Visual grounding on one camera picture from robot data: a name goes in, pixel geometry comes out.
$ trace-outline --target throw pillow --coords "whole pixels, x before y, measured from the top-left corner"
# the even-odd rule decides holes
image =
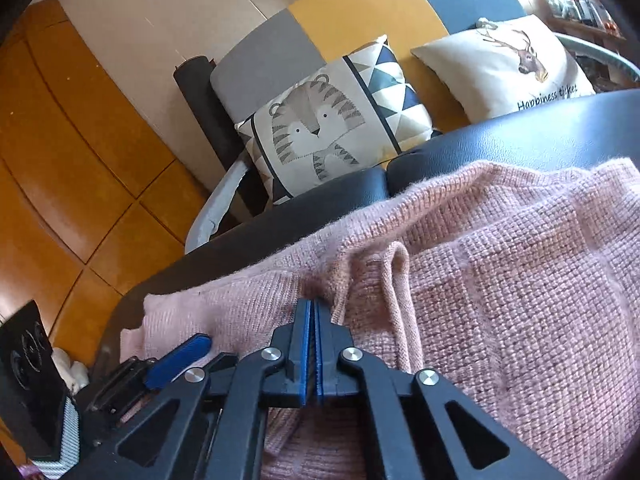
[[[449,87],[472,123],[594,94],[575,59],[536,16],[484,20],[482,28],[411,52]]]
[[[389,160],[433,133],[386,36],[303,79],[236,129],[274,204]]]

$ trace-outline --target deer head illustration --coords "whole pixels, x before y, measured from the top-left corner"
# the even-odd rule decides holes
[[[536,51],[531,46],[531,40],[529,39],[529,35],[526,32],[524,32],[523,30],[514,30],[514,32],[523,35],[524,40],[527,43],[526,47],[523,49],[515,48],[513,45],[510,45],[509,43],[505,43],[504,41],[500,41],[500,40],[496,40],[495,38],[492,38],[491,34],[489,34],[489,31],[487,31],[486,34],[483,34],[480,31],[478,32],[480,33],[481,36],[484,37],[485,41],[488,41],[489,43],[494,43],[497,46],[505,46],[513,50],[516,54],[518,54],[518,57],[520,58],[520,65],[518,67],[518,70],[520,71],[521,74],[530,74],[531,72],[534,72],[536,74],[536,79],[538,81],[540,81],[541,83],[546,81],[546,78],[549,76],[549,73],[546,71],[545,66],[538,59],[538,55],[536,54]]]

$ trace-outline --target silver bolt head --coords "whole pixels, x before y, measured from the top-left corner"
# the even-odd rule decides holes
[[[260,355],[266,361],[277,361],[282,357],[282,352],[275,346],[269,346],[268,348],[265,348]]]
[[[199,383],[204,379],[205,373],[202,368],[189,368],[184,373],[184,378],[188,383]]]
[[[347,361],[359,361],[362,359],[362,350],[350,346],[342,351],[342,357],[347,359]]]
[[[440,377],[436,370],[422,370],[418,374],[418,380],[425,386],[433,386],[440,380]]]

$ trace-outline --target black leather chair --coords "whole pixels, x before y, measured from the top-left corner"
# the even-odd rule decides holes
[[[589,168],[620,156],[640,164],[640,89],[555,102],[468,126],[403,153],[386,171],[375,167],[329,181],[214,238],[133,288],[108,323],[94,375],[117,365],[120,331],[140,326],[147,294],[231,274],[414,182],[480,159],[548,171]]]

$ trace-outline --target pink fabric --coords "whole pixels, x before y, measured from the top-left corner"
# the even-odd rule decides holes
[[[640,174],[490,162],[356,211],[261,263],[148,296],[122,358],[195,332],[247,354],[322,296],[389,366],[432,365],[572,479],[600,478],[640,425]],[[351,410],[272,410],[263,477],[364,476]]]
[[[22,478],[26,478],[27,480],[39,480],[39,479],[44,480],[45,479],[45,476],[42,474],[42,471],[40,471],[33,464],[21,465],[20,467],[18,467],[18,471],[20,472],[20,475],[22,475]]]

